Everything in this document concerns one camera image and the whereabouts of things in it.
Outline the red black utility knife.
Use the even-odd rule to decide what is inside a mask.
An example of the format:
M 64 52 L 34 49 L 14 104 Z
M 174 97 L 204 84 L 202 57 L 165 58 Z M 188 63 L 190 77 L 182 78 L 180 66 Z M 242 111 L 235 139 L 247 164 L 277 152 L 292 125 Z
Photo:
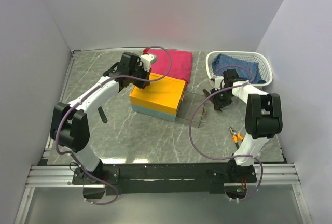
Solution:
M 221 111 L 222 108 L 224 107 L 224 102 L 223 99 L 220 98 L 219 96 L 215 95 L 213 97 L 213 104 L 214 104 L 214 110 L 215 111 Z

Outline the clear acrylic drawer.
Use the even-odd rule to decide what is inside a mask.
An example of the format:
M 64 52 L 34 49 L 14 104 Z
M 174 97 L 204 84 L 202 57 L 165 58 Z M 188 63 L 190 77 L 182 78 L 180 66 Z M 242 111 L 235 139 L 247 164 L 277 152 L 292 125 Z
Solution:
M 176 122 L 189 126 L 193 114 L 195 113 L 195 110 L 203 102 L 204 99 L 205 99 L 204 95 L 185 91 L 176 115 Z M 192 127 L 193 128 L 203 127 L 205 125 L 205 117 L 206 117 L 206 110 L 204 103 L 195 113 L 195 116 L 193 117 L 192 120 Z

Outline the orange drawer box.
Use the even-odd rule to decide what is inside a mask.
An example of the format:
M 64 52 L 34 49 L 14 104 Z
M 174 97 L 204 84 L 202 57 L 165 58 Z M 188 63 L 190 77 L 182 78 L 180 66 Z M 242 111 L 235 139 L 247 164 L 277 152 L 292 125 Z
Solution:
M 156 73 L 151 73 L 149 79 L 157 81 L 150 82 L 145 89 L 134 86 L 129 94 L 132 109 L 138 113 L 175 122 L 186 81 L 169 76 L 163 78 Z

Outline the orange handled pliers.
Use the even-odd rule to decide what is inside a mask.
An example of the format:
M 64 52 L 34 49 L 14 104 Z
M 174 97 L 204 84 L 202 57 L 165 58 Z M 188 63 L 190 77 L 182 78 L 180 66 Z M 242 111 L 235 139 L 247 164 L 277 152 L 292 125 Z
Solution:
M 239 149 L 240 148 L 239 141 L 243 141 L 244 138 L 233 127 L 229 127 L 229 130 L 230 130 L 230 134 L 232 135 L 236 148 Z

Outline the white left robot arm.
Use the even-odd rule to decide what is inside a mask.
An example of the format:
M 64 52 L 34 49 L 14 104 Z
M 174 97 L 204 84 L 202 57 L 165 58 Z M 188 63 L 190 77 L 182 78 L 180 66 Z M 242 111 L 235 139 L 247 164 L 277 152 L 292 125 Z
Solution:
M 86 169 L 84 176 L 89 182 L 96 184 L 103 177 L 102 162 L 88 144 L 89 119 L 92 114 L 100 113 L 102 105 L 128 85 L 148 86 L 151 66 L 156 60 L 156 55 L 151 53 L 138 56 L 124 52 L 120 61 L 106 70 L 87 92 L 67 104 L 55 105 L 50 137 L 59 154 L 73 155 Z

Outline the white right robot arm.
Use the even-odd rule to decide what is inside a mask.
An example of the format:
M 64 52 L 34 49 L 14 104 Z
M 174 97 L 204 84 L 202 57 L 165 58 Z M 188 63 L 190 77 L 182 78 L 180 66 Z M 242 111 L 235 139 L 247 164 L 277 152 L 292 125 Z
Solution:
M 215 78 L 212 82 L 217 87 L 210 91 L 204 89 L 203 93 L 215 110 L 221 111 L 229 106 L 233 97 L 246 103 L 246 135 L 241 145 L 237 145 L 235 164 L 227 169 L 228 178 L 238 182 L 245 176 L 244 167 L 253 165 L 254 157 L 262 147 L 282 131 L 281 99 L 278 94 L 264 92 L 250 84 L 248 79 L 239 77 L 235 69 L 224 71 L 221 80 Z

